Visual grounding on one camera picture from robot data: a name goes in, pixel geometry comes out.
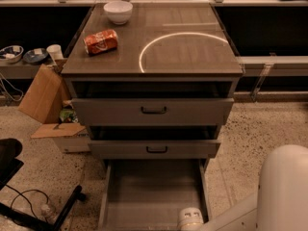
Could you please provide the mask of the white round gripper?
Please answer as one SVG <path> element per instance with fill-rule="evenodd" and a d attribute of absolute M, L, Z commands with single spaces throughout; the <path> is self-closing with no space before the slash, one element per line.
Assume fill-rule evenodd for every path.
<path fill-rule="evenodd" d="M 178 214 L 179 231 L 197 231 L 203 224 L 203 216 L 198 208 L 185 208 L 182 209 Z"/>

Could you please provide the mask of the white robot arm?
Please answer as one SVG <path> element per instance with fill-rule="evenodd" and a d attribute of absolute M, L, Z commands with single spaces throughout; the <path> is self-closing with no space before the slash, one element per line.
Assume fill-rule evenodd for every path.
<path fill-rule="evenodd" d="M 199 209 L 178 215 L 179 231 L 308 231 L 308 148 L 287 144 L 267 156 L 258 190 L 204 221 Z"/>

